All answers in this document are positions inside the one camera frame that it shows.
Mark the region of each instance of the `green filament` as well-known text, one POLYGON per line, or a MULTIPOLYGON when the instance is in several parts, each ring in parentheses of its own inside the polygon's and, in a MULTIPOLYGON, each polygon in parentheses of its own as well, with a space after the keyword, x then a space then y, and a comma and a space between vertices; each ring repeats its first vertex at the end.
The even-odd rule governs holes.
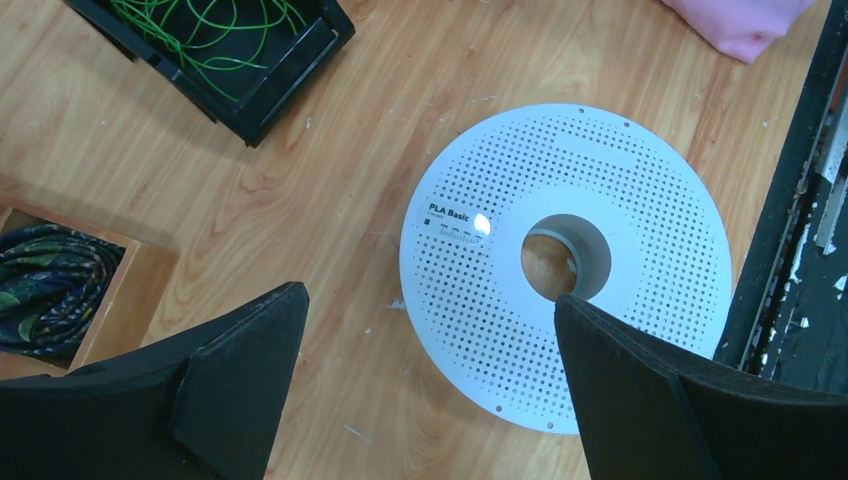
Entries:
MULTIPOLYGON (((194 71, 212 87, 212 89, 214 89, 216 92, 233 102, 238 102, 238 99, 226 93, 220 87, 215 85, 215 83, 209 79, 206 73, 204 73, 204 70, 217 72, 232 72, 242 68, 266 69, 268 68, 267 66, 255 62, 256 59, 262 54, 262 50, 265 47, 266 40, 268 39, 268 31, 278 25, 281 25, 283 22, 286 22, 291 28, 292 33, 297 35, 298 32, 295 19, 301 25, 306 25, 306 21, 303 19, 297 9, 295 9, 294 6, 292 6, 286 0, 254 0, 258 1, 260 7, 262 8, 264 23, 259 25, 238 25, 239 9, 236 3, 239 0, 229 0, 232 5, 232 18, 230 18, 229 21, 226 22, 228 24, 216 23, 206 18, 209 15, 209 12, 219 2, 224 0, 211 0, 208 2, 206 7, 202 8, 201 10, 198 10, 198 8, 194 5, 194 3, 196 3, 198 0, 110 1, 112 4, 112 8, 114 9, 118 17, 130 26, 136 27, 138 30, 140 30, 145 40, 160 41, 169 52, 177 55, 180 61, 180 66, 183 69, 185 69, 187 66, 191 66, 194 71), (174 14, 174 10, 181 4, 187 7, 188 10, 191 11, 192 15, 194 15, 197 19, 197 23, 194 25, 193 30, 189 34, 188 38, 184 41, 178 39, 176 36, 170 33, 168 29, 168 21, 171 20, 171 17, 174 14), (274 13, 273 10, 279 10, 279 13, 274 13), (198 33, 200 32, 202 26, 220 30, 221 32, 216 38, 211 41, 202 44, 195 44, 195 38, 198 36, 198 33), (259 41, 258 47, 250 56, 250 58, 246 60, 232 57, 216 56, 201 62, 199 60, 196 60, 191 55, 192 52, 197 52, 199 50, 207 49, 217 45, 222 40, 227 38, 227 36, 232 32, 252 30, 261 31, 262 36, 259 41)), ((183 25, 184 24, 179 25, 178 28, 180 30, 183 30, 185 28, 183 25)))

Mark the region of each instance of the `pink fabric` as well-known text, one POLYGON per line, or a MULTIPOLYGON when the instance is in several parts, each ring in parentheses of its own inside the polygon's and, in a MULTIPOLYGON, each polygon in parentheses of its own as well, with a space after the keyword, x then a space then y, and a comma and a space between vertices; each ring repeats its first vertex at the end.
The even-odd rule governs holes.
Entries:
POLYGON ((753 63, 814 0, 663 0, 718 51, 753 63))

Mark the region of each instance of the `perforated disc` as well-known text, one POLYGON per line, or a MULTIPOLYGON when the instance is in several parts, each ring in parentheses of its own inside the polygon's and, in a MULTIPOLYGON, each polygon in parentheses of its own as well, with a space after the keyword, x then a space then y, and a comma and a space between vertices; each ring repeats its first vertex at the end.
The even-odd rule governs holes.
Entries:
POLYGON ((521 269, 521 242, 545 218, 566 219, 565 233, 542 230, 574 244, 578 278, 597 284, 578 280, 591 303, 708 358, 726 321, 730 251, 686 161, 605 111, 511 110, 474 126, 433 162, 412 196, 400 248, 416 334, 479 406, 528 428, 576 434, 554 303, 521 269), (608 257, 596 249, 603 244, 608 257))

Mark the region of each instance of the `leaf pattern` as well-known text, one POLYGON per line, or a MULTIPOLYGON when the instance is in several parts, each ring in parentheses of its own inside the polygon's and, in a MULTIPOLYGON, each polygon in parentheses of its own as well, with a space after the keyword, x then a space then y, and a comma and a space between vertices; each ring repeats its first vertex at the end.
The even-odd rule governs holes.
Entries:
POLYGON ((73 356, 123 255, 55 224, 0 236, 0 350, 73 356))

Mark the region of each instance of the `wooden box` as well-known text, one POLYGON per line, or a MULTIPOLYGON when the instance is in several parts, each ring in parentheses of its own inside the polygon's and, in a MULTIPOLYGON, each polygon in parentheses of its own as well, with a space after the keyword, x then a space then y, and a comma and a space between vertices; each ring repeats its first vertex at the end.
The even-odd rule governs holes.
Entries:
POLYGON ((165 248, 0 195, 0 234, 43 223, 77 230, 126 250, 73 359, 47 361, 0 351, 0 380, 45 373, 61 376, 135 350, 144 339, 177 262, 177 255, 165 248))

